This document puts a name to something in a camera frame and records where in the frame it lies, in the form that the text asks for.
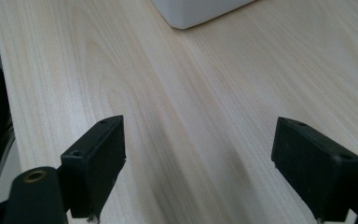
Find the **screw hole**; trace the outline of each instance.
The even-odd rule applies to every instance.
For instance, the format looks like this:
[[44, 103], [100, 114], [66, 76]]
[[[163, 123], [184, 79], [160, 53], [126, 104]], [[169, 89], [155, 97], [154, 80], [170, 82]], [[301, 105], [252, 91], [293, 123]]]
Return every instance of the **screw hole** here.
[[45, 177], [46, 173], [47, 172], [44, 170], [33, 171], [32, 173], [30, 173], [24, 177], [24, 182], [34, 183], [34, 182], [42, 179], [43, 177]]
[[73, 152], [71, 152], [72, 156], [80, 156], [80, 151], [79, 150], [75, 150]]
[[348, 155], [345, 155], [345, 154], [340, 154], [339, 157], [341, 157], [344, 160], [348, 160], [348, 161], [351, 160], [351, 156], [348, 156]]

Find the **wooden table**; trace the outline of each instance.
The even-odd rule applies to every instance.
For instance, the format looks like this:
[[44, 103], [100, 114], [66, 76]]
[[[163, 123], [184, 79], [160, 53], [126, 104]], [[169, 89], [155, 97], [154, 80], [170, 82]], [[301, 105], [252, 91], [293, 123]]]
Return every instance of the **wooden table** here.
[[358, 154], [358, 1], [259, 0], [182, 31], [148, 0], [0, 0], [0, 50], [23, 170], [124, 115], [103, 223], [315, 223], [270, 160], [279, 116]]

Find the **black clamp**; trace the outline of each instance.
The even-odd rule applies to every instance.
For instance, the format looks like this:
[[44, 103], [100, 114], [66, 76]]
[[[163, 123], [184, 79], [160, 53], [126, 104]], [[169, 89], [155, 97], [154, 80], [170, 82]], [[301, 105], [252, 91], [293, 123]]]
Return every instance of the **black clamp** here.
[[353, 152], [307, 124], [278, 118], [272, 160], [320, 222], [343, 222], [350, 209], [358, 215]]
[[98, 220], [126, 160], [122, 116], [103, 119], [61, 155], [62, 165], [16, 177], [0, 203], [0, 223], [62, 224], [72, 217]]

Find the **white box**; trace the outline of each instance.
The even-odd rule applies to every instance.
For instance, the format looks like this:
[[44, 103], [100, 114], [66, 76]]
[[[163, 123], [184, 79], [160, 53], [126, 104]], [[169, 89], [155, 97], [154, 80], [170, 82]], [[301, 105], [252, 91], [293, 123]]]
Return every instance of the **white box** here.
[[223, 15], [254, 0], [152, 0], [171, 27], [185, 29]]

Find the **light wood grain surface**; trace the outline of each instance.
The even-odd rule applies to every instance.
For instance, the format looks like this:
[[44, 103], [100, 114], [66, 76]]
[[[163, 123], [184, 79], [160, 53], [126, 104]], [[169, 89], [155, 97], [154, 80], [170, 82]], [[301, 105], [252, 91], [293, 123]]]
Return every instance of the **light wood grain surface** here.
[[358, 1], [258, 0], [180, 31], [149, 0], [0, 0], [0, 50], [23, 170], [124, 115], [102, 223], [316, 223], [270, 160], [279, 116], [358, 154]]

